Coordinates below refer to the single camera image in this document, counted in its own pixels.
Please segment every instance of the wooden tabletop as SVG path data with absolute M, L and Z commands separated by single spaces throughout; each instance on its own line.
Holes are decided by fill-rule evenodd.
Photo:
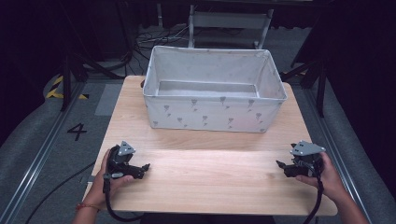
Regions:
M 289 84 L 289 99 L 266 133 L 152 129 L 140 82 L 127 77 L 92 174 L 109 148 L 126 141 L 134 166 L 150 163 L 112 199 L 114 210 L 136 212 L 308 215 L 314 187 L 287 178 L 276 160 L 291 164 L 291 143 L 311 141 Z M 323 196 L 319 216 L 337 213 Z

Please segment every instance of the forearm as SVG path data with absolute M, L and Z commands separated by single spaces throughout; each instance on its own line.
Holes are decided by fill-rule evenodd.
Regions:
M 94 207 L 84 207 L 77 211 L 73 224 L 94 224 L 98 210 Z
M 348 193 L 342 200 L 334 201 L 343 224 L 368 224 L 366 217 Z

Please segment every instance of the wrist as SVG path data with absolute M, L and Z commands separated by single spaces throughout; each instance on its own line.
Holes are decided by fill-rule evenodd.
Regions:
M 97 204 L 91 204 L 91 203 L 78 203 L 76 205 L 76 212 L 78 212 L 81 209 L 92 209 L 96 212 L 99 212 L 101 210 L 101 207 Z

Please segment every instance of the metal rail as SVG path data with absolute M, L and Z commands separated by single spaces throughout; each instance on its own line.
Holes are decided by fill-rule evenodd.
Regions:
M 8 203 L 6 210 L 0 217 L 0 224 L 12 223 L 15 216 L 20 211 L 23 202 L 25 201 L 27 195 L 32 189 L 33 184 L 35 183 L 41 169 L 44 166 L 44 163 L 46 162 L 50 152 L 52 151 L 52 146 L 59 135 L 59 131 L 61 130 L 68 113 L 71 111 L 74 103 L 78 99 L 79 95 L 82 93 L 84 86 L 85 83 L 83 82 L 76 83 L 76 86 L 72 92 L 72 101 L 70 102 L 70 105 L 66 108 L 64 112 L 59 113 L 58 117 L 53 123 L 46 140 L 44 141 L 41 148 L 38 150 L 35 159 L 33 160 L 30 167 L 27 169 L 20 185 L 18 186 L 17 190 L 12 196 L 12 199 Z
M 309 89 L 305 89 L 303 91 L 304 91 L 304 96 L 307 102 L 309 103 L 309 107 L 312 109 L 312 112 L 315 115 L 315 119 L 318 122 L 318 125 L 323 132 L 323 136 L 326 139 L 326 143 L 329 146 L 328 148 L 329 150 L 327 150 L 327 152 L 332 157 L 332 162 L 334 163 L 335 168 L 338 170 L 338 173 L 341 176 L 341 179 L 346 187 L 346 190 L 350 193 L 352 199 L 361 209 L 363 214 L 367 217 L 369 223 L 373 223 L 372 220 L 370 219 L 367 209 L 363 204 L 363 201 L 361 200 L 361 196 L 359 195 L 358 190 L 356 189 L 355 183 L 341 157 L 338 147 L 335 144 L 334 139 L 332 138 L 332 134 L 327 126 L 326 119 L 321 118 L 318 114 L 314 93 Z

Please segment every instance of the black curtain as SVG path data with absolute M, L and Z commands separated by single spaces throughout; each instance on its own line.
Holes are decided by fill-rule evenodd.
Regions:
M 395 8 L 391 1 L 348 0 L 335 4 L 336 10 L 323 15 L 315 25 L 295 61 L 308 63 L 324 57 L 338 101 L 395 197 Z
M 31 1 L 0 7 L 0 145 L 44 103 L 43 89 L 56 74 L 61 52 Z

